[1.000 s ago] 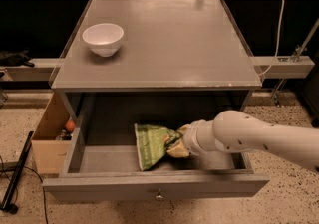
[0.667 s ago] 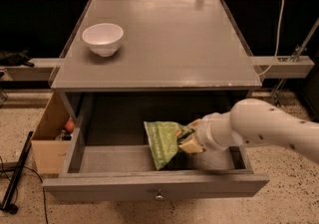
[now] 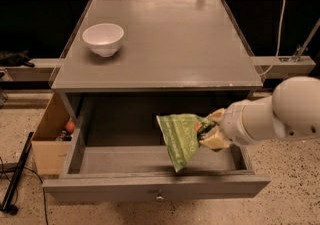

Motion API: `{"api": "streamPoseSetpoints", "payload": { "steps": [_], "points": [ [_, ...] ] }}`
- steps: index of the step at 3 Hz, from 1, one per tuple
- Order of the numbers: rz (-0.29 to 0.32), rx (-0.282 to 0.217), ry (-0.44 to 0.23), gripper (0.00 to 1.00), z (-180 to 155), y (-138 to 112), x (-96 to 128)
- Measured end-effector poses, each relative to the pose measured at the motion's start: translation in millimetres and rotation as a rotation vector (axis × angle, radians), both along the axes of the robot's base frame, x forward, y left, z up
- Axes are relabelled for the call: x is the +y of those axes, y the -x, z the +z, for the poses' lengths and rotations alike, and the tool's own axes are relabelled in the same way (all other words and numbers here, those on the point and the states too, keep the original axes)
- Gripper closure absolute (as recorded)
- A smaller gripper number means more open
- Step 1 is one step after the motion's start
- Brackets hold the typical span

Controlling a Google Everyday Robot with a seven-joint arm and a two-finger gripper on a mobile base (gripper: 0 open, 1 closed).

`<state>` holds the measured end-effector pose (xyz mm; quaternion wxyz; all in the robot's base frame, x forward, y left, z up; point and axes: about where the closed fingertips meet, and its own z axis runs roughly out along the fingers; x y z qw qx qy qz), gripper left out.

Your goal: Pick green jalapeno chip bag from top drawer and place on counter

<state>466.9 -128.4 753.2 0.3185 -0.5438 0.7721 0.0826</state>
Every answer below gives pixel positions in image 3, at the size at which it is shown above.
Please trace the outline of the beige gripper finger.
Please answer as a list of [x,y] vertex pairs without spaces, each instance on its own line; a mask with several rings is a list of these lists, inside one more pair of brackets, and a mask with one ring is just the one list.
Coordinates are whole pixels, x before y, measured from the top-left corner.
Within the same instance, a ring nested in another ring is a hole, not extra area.
[[231,146],[231,141],[227,138],[218,126],[200,135],[199,143],[211,150],[219,151]]
[[206,116],[206,118],[214,123],[216,123],[217,125],[220,125],[223,119],[225,113],[225,109],[224,108],[220,108],[215,110],[214,112],[210,113],[209,115]]

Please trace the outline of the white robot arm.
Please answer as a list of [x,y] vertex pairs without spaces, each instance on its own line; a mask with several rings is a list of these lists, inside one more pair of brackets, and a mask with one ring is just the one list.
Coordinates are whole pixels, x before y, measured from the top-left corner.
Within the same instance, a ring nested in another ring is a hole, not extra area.
[[212,150],[256,145],[264,140],[320,137],[320,80],[299,76],[280,83],[273,93],[243,100],[207,116],[216,126],[200,136]]

